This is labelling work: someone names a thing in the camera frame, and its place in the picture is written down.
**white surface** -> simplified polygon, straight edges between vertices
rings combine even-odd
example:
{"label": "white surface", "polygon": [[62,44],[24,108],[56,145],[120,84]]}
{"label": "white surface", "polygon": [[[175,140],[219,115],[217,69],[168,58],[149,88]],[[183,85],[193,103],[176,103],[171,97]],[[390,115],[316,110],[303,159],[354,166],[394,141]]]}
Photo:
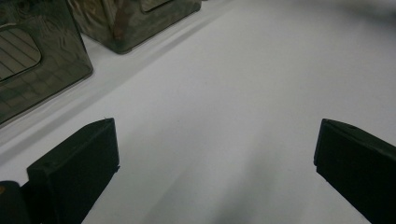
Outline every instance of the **white surface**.
{"label": "white surface", "polygon": [[115,118],[120,170],[85,224],[366,224],[316,174],[321,119],[396,145],[396,26],[291,0],[209,0],[0,130],[0,179]]}

